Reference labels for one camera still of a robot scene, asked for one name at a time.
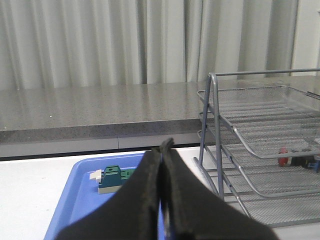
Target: red object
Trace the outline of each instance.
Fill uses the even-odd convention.
[[[285,147],[282,147],[279,151],[279,154],[287,154],[288,150]],[[278,164],[280,167],[283,167],[284,165],[286,165],[289,161],[288,157],[280,157],[278,158]]]

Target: metal wire rack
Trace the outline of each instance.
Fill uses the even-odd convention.
[[[278,165],[279,158],[320,154],[320,96],[288,86],[218,91],[218,76],[317,71],[210,73],[198,91],[199,164],[206,149],[217,167],[218,195],[225,199],[225,181],[245,214],[272,227],[320,221],[320,173]]]

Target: gray countertop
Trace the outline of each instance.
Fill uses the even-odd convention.
[[[320,94],[319,76],[219,81],[220,89],[278,85]],[[2,90],[0,143],[195,133],[202,109],[197,91],[204,88],[205,82],[187,82]]]

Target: green connector block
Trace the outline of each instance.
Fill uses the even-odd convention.
[[[116,192],[134,171],[135,169],[121,170],[118,165],[107,166],[98,185],[99,194]]]

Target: curtain fold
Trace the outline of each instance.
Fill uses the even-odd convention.
[[[0,1],[0,90],[287,69],[298,0]]]

